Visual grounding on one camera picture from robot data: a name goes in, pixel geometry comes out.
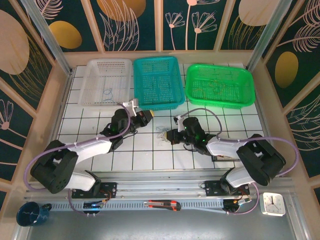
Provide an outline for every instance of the flower illustration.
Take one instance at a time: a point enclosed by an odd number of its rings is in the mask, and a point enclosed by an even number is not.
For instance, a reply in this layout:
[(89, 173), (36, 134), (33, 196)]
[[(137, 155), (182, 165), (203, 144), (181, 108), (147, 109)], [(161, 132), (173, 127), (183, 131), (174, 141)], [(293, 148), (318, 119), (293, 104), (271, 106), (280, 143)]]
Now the flower illustration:
[(186, 0), (186, 3), (189, 5), (188, 12), (186, 15), (186, 28), (185, 28), (185, 50), (188, 50), (188, 26), (189, 26), (189, 15), (191, 6), (196, 5), (205, 5), (205, 4), (216, 4), (220, 0)]
[(168, 12), (165, 14), (166, 22), (168, 23), (169, 28), (170, 28), (173, 50), (176, 50), (176, 47), (175, 47), (175, 42), (174, 42), (174, 36), (172, 34), (172, 29), (184, 26), (186, 24), (186, 22), (183, 21), (184, 18), (182, 17), (181, 13), (182, 12), (179, 12), (179, 13), (174, 12), (171, 15), (171, 13)]
[(186, 0), (186, 2), (189, 4), (189, 6), (195, 6), (204, 4), (215, 4), (217, 2), (220, 2), (220, 0)]
[(12, 113), (14, 112), (14, 104), (10, 101), (5, 102), (0, 99), (0, 128), (2, 130), (8, 130), (10, 126), (10, 120)]
[[(2, 99), (0, 99), (0, 130), (4, 130), (4, 131), (9, 130), (9, 131), (13, 132), (14, 134), (26, 139), (27, 137), (21, 135), (20, 133), (17, 133), (16, 131), (14, 131), (10, 128), (10, 121), (11, 121), (13, 112), (14, 112), (14, 104), (10, 101), (7, 101), (5, 104), (5, 102)], [(0, 138), (0, 142), (7, 144), (13, 148), (22, 150), (22, 147), (17, 146), (17, 145), (10, 143), (8, 141), (5, 141), (1, 138)]]
[(202, 13), (201, 17), (199, 18), (199, 12), (195, 12), (192, 14), (192, 24), (195, 32), (195, 41), (194, 41), (194, 50), (197, 50), (197, 37), (198, 34), (201, 33), (208, 33), (217, 30), (217, 24), (214, 24), (215, 13)]

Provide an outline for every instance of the mounting plate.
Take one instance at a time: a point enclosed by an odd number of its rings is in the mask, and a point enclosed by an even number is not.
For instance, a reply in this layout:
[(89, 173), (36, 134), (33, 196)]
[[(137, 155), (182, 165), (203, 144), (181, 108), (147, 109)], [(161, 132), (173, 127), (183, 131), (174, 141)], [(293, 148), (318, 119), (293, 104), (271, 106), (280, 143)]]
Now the mounting plate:
[(93, 193), (91, 191), (74, 189), (71, 197), (73, 199), (105, 199), (109, 197), (109, 192), (111, 193), (111, 199), (114, 199), (117, 194), (116, 182), (102, 182), (99, 192), (95, 196), (93, 196)]
[[(219, 180), (205, 181), (204, 185), (205, 185), (204, 187), (205, 194), (207, 197), (219, 197), (219, 196), (225, 197), (226, 196), (226, 192), (222, 189)], [(232, 196), (241, 196), (242, 194), (244, 195), (250, 194), (248, 184), (240, 186), (239, 189), (241, 189), (243, 192), (238, 190), (234, 194), (232, 194)]]

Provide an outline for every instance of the white basket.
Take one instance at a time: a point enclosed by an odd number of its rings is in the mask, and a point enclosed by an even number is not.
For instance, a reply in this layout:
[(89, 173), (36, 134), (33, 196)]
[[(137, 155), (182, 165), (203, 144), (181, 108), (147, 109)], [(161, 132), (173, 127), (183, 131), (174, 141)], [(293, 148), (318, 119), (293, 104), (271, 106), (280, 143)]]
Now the white basket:
[(115, 106), (129, 101), (132, 62), (100, 58), (88, 62), (78, 104), (83, 108)]

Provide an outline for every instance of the teal basket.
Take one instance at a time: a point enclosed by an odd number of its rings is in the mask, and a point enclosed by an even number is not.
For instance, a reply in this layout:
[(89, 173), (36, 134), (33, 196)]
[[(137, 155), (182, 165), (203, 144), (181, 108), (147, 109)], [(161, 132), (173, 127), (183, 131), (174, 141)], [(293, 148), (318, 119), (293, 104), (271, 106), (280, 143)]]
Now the teal basket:
[(178, 60), (173, 56), (133, 62), (134, 97), (143, 110), (172, 110), (185, 102)]
[(256, 100), (252, 74), (238, 67), (191, 65), (186, 73), (185, 94), (190, 103), (241, 109)]

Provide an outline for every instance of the metal pole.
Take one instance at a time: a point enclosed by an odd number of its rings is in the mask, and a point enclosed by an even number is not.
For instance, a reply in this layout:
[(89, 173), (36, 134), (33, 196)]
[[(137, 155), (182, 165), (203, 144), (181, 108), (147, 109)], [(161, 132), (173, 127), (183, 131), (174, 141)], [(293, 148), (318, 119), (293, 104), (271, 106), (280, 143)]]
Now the metal pole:
[(36, 28), (42, 35), (43, 39), (47, 43), (55, 59), (61, 65), (63, 71), (67, 75), (70, 75), (71, 68), (67, 62), (67, 59), (65, 58), (65, 55), (62, 52), (60, 46), (58, 45), (55, 37), (49, 30), (49, 26), (46, 20), (42, 17), (41, 12), (39, 11), (35, 1), (33, 0), (20, 0), (20, 1), (23, 4), (26, 12), (29, 14), (30, 18), (32, 19), (33, 23), (35, 24)]
[(262, 54), (266, 50), (270, 40), (275, 34), (278, 26), (281, 24), (282, 18), (284, 17), (284, 13), (289, 9), (292, 0), (280, 0), (277, 5), (275, 11), (273, 12), (269, 23), (265, 26), (261, 37), (259, 38), (253, 53), (250, 57), (250, 60), (247, 65), (247, 69), (249, 72), (253, 72), (258, 61), (260, 60)]

